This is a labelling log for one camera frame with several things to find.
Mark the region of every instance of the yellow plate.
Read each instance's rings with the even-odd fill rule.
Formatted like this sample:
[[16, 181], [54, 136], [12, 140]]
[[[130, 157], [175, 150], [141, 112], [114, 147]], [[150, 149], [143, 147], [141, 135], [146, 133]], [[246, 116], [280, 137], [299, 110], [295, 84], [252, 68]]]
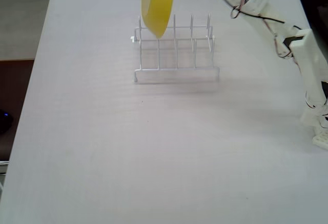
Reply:
[[173, 0], [141, 0], [141, 14], [150, 31], [161, 38], [170, 19]]

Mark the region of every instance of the brown floor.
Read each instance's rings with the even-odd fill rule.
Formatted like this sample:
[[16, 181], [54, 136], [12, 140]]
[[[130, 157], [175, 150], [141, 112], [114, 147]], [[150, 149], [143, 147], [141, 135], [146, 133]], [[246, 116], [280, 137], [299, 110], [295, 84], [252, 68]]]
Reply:
[[0, 134], [0, 160], [9, 160], [33, 63], [33, 60], [0, 62], [0, 109], [14, 117], [13, 126]]

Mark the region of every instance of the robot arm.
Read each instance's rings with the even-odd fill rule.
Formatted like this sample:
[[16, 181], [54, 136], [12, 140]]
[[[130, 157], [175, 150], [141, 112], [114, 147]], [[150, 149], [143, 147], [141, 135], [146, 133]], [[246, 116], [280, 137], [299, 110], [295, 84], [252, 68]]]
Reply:
[[284, 21], [269, 0], [224, 0], [232, 7], [232, 18], [239, 14], [256, 31], [273, 38], [280, 58], [293, 57], [305, 89], [306, 107], [302, 122], [314, 127], [313, 143], [328, 150], [328, 64], [311, 29], [300, 29]]

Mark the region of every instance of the table surface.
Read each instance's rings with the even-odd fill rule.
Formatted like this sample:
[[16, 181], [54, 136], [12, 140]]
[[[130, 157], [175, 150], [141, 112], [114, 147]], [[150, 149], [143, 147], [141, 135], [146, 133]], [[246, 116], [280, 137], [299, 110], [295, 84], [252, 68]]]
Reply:
[[[299, 0], [272, 0], [308, 27]], [[140, 0], [50, 0], [0, 223], [326, 223], [327, 151], [297, 67], [217, 0], [220, 80], [134, 84]]]

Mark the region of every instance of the white dish rack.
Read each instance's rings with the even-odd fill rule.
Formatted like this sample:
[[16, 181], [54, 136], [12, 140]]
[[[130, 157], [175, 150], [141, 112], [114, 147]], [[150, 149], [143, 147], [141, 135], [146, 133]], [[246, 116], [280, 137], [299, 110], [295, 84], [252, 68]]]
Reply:
[[[217, 73], [219, 74], [219, 68], [214, 66], [214, 48], [215, 48], [215, 37], [213, 36], [213, 26], [211, 26], [211, 17], [208, 14], [207, 16], [207, 23], [206, 25], [194, 25], [194, 17], [191, 15], [190, 18], [190, 24], [188, 26], [177, 26], [176, 25], [176, 19], [175, 15], [173, 15], [173, 26], [167, 27], [167, 31], [173, 29], [173, 35], [170, 35], [169, 37], [165, 37], [167, 33], [165, 33], [164, 37], [157, 39], [155, 36], [150, 34], [149, 29], [147, 27], [141, 26], [141, 18], [139, 16], [138, 21], [138, 27], [134, 30], [134, 36], [131, 37], [132, 42], [139, 43], [139, 62], [140, 67], [139, 69], [136, 69], [134, 71], [134, 81], [138, 82], [137, 73], [138, 72], [156, 72], [156, 71], [188, 71], [188, 70], [213, 70], [216, 69]], [[181, 36], [180, 31], [188, 30], [187, 35], [188, 36]], [[205, 35], [204, 37], [199, 37], [198, 35], [195, 35], [195, 30], [199, 31], [201, 30], [201, 34]], [[151, 37], [144, 37], [144, 34], [146, 33], [150, 35]], [[199, 66], [197, 63], [197, 45], [199, 43], [206, 42], [206, 51], [208, 52], [206, 58], [207, 59], [207, 65], [206, 66]], [[151, 58], [156, 58], [156, 66], [152, 67], [145, 67], [145, 44], [153, 44], [152, 50], [156, 50], [156, 56], [151, 56]], [[164, 48], [163, 45], [171, 44], [172, 49], [172, 55], [170, 57], [170, 61], [173, 63], [169, 67], [164, 67], [166, 59], [163, 57], [163, 52], [165, 50], [168, 50], [170, 48]], [[180, 55], [185, 55], [189, 51], [191, 54], [188, 58], [190, 61], [190, 66], [182, 66], [180, 64]]]

